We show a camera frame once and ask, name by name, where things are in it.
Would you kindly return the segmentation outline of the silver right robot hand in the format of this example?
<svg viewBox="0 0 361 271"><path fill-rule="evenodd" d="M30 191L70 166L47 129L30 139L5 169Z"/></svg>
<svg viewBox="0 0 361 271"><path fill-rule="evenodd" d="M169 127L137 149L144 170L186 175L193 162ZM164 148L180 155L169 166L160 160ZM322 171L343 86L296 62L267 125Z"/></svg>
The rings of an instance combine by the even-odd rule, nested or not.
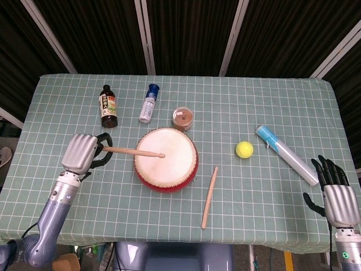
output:
<svg viewBox="0 0 361 271"><path fill-rule="evenodd" d="M306 205L325 217L335 228L353 228L360 224L360 210L356 193L344 170L332 160L319 155L312 159L322 191L324 205L317 206L308 193L303 193Z"/></svg>

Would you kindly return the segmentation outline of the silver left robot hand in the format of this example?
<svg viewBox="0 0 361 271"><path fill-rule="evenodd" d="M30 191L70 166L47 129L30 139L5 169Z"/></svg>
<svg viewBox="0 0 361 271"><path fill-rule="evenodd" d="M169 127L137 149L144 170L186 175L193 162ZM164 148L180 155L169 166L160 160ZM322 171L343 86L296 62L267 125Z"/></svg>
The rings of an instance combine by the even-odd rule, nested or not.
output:
<svg viewBox="0 0 361 271"><path fill-rule="evenodd" d="M65 171L78 176L77 179L82 182L91 175L91 172L89 172L90 169L105 166L112 157L111 152L107 152L104 158L95 160L103 151L103 141L106 141L109 147L113 146L112 138L108 133L103 133L98 136L75 134L61 162Z"/></svg>

